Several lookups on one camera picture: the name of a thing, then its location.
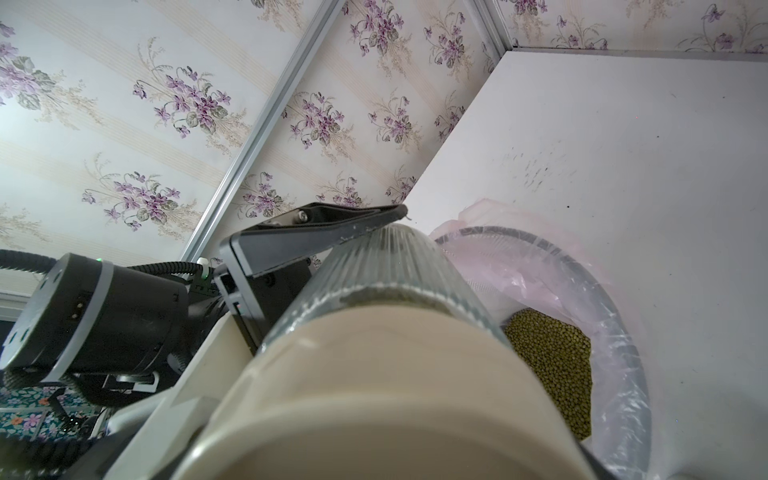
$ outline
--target pink plastic bag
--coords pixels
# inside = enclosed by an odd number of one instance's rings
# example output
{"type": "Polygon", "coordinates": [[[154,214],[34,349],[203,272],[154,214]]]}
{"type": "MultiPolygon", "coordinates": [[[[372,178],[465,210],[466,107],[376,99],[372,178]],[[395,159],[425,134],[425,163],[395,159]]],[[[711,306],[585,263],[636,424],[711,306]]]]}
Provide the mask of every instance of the pink plastic bag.
{"type": "Polygon", "coordinates": [[[645,359],[633,341],[641,323],[617,307],[606,275],[573,236],[534,215],[481,200],[430,237],[498,323],[531,307],[590,338],[592,436],[584,446],[618,478],[644,478],[650,403],[645,359]]]}

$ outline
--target black cylindrical motor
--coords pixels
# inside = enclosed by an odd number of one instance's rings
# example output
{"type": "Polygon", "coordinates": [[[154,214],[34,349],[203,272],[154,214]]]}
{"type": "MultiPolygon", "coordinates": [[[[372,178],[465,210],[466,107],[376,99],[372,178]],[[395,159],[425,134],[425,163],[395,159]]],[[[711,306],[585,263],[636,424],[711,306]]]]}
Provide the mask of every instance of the black cylindrical motor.
{"type": "Polygon", "coordinates": [[[8,334],[0,369],[37,381],[55,381],[52,369],[146,375],[173,352],[186,318],[183,284],[68,253],[8,334]]]}

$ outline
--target green beans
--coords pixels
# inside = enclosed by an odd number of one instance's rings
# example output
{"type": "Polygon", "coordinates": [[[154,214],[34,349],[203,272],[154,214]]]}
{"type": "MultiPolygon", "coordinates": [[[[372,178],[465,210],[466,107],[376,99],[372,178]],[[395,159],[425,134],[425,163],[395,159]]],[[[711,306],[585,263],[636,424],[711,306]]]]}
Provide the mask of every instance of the green beans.
{"type": "Polygon", "coordinates": [[[575,326],[533,309],[513,315],[504,333],[544,384],[576,438],[586,439],[591,434],[589,338],[575,326]]]}

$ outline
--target purple flower pattern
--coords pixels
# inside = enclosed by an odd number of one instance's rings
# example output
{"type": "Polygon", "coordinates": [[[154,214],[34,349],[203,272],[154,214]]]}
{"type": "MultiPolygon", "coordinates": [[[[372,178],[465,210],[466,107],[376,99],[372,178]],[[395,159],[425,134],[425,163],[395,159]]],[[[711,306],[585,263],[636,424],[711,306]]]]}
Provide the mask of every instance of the purple flower pattern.
{"type": "Polygon", "coordinates": [[[208,144],[224,154],[230,153],[230,147],[240,147],[249,133],[249,127],[242,122],[245,111],[233,113],[224,107],[230,106],[232,97],[214,90],[210,74],[198,73],[190,66],[156,65],[155,58],[162,49],[154,50],[153,43],[152,38],[147,57],[141,58],[151,79],[136,80],[133,94],[151,103],[163,102],[154,108],[157,124],[171,126],[179,138],[187,138],[199,128],[207,135],[208,144]]]}
{"type": "Polygon", "coordinates": [[[342,128],[344,114],[333,106],[333,100],[320,92],[297,92],[283,117],[290,116],[296,122],[290,125],[291,134],[301,141],[304,150],[319,142],[323,155],[336,161],[337,154],[351,158],[349,151],[354,148],[354,140],[349,134],[351,128],[342,128]]]}
{"type": "Polygon", "coordinates": [[[445,113],[438,115],[435,119],[435,126],[438,129],[438,139],[444,142],[446,138],[451,134],[456,125],[464,114],[464,107],[462,105],[453,105],[454,91],[448,98],[445,99],[445,113]]]}
{"type": "MultiPolygon", "coordinates": [[[[0,33],[10,38],[15,30],[0,22],[0,33]]],[[[55,114],[59,121],[71,128],[76,128],[68,121],[67,105],[76,105],[85,110],[97,122],[101,122],[94,111],[94,101],[78,94],[82,86],[64,89],[60,86],[63,74],[49,75],[35,68],[32,59],[19,55],[18,48],[10,42],[0,42],[0,94],[5,98],[15,98],[18,105],[27,110],[40,110],[41,121],[50,121],[55,114]]],[[[0,107],[6,102],[0,98],[0,107]]]]}
{"type": "Polygon", "coordinates": [[[267,172],[246,177],[243,184],[240,185],[240,192],[238,192],[240,199],[234,201],[234,204],[238,206],[237,216],[239,218],[255,218],[259,215],[270,218],[293,209],[293,202],[284,200],[272,188],[269,183],[272,178],[272,175],[267,172]]]}
{"type": "Polygon", "coordinates": [[[725,15],[726,11],[719,10],[717,4],[713,3],[701,17],[701,33],[686,38],[677,44],[677,47],[685,48],[685,51],[764,53],[768,45],[768,18],[762,22],[755,19],[761,10],[755,8],[750,11],[742,2],[740,11],[725,15]]]}
{"type": "Polygon", "coordinates": [[[355,184],[357,179],[355,177],[342,177],[339,174],[336,177],[336,184],[328,183],[325,186],[319,186],[322,193],[317,195],[317,201],[326,202],[327,197],[330,197],[332,202],[336,205],[343,205],[344,207],[368,207],[368,200],[360,197],[357,192],[355,184]]]}
{"type": "Polygon", "coordinates": [[[378,103],[377,109],[368,114],[371,123],[377,126],[377,141],[394,141],[398,149],[409,150],[411,144],[419,148],[421,135],[419,129],[411,122],[406,107],[410,101],[407,97],[396,97],[394,92],[389,102],[378,103]]]}
{"type": "Polygon", "coordinates": [[[392,0],[348,0],[343,7],[344,15],[355,15],[359,20],[349,26],[349,33],[365,57],[372,49],[379,53],[379,67],[387,76],[391,68],[405,75],[404,63],[411,61],[411,51],[406,45],[411,37],[401,35],[406,23],[395,13],[392,0]]]}
{"type": "Polygon", "coordinates": [[[462,71],[469,80],[469,70],[472,60],[464,46],[464,35],[461,25],[466,21],[461,12],[452,12],[451,6],[444,17],[432,17],[433,24],[424,27],[424,37],[432,46],[429,60],[436,65],[445,65],[450,70],[450,75],[458,81],[462,71]]]}
{"type": "Polygon", "coordinates": [[[161,234],[177,240],[184,240],[184,235],[176,230],[189,233],[197,225],[200,212],[192,210],[196,201],[180,205],[171,200],[179,199],[181,192],[173,187],[164,187],[157,180],[159,175],[143,175],[136,171],[104,174],[102,168],[105,164],[97,155],[94,171],[86,167],[101,187],[85,189],[81,201],[89,205],[107,204],[107,208],[102,210],[108,222],[122,222],[136,232],[149,221],[157,225],[161,234]]]}
{"type": "Polygon", "coordinates": [[[496,63],[493,61],[493,58],[491,58],[491,55],[488,55],[488,47],[485,46],[485,42],[481,42],[480,45],[482,46],[482,54],[485,56],[485,66],[483,67],[483,71],[487,74],[493,73],[493,69],[496,68],[496,63]]]}
{"type": "Polygon", "coordinates": [[[22,245],[16,243],[17,234],[32,235],[44,242],[50,241],[41,231],[41,222],[33,222],[27,219],[29,212],[21,209],[16,215],[8,214],[8,205],[0,204],[0,244],[17,250],[23,250],[22,245]]]}
{"type": "Polygon", "coordinates": [[[406,177],[402,173],[404,168],[405,165],[397,170],[397,173],[395,174],[395,184],[387,188],[386,192],[384,192],[387,197],[391,197],[393,204],[401,204],[402,202],[406,201],[406,197],[408,197],[408,194],[411,193],[413,186],[416,185],[416,181],[418,181],[418,178],[416,177],[406,177]]]}
{"type": "Polygon", "coordinates": [[[286,31],[286,28],[294,33],[303,33],[303,21],[301,6],[303,0],[250,0],[250,3],[264,10],[259,16],[262,22],[272,22],[280,31],[286,31]]]}
{"type": "Polygon", "coordinates": [[[15,35],[15,34],[16,34],[16,32],[13,30],[13,28],[8,27],[3,22],[0,22],[0,35],[4,36],[6,38],[10,38],[11,35],[15,35]]]}
{"type": "Polygon", "coordinates": [[[522,30],[528,41],[538,40],[541,37],[543,27],[549,26],[539,16],[546,13],[548,6],[546,0],[502,0],[504,3],[513,4],[513,12],[509,19],[514,30],[522,30]]]}
{"type": "Polygon", "coordinates": [[[608,50],[608,40],[600,37],[601,23],[584,26],[584,19],[570,21],[558,15],[558,36],[551,40],[556,48],[582,48],[584,50],[608,50]]]}

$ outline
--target floral fabric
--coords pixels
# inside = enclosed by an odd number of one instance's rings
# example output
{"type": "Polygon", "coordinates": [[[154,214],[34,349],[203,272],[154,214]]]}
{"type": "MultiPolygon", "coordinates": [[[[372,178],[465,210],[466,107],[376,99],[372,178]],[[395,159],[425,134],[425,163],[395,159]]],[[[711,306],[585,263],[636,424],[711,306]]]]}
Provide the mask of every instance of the floral fabric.
{"type": "MultiPolygon", "coordinates": [[[[55,418],[48,398],[58,387],[37,387],[10,390],[0,387],[0,433],[30,438],[60,438],[76,435],[75,431],[62,431],[61,420],[55,418]]],[[[58,401],[69,415],[89,417],[96,413],[94,407],[67,389],[58,401]]]]}

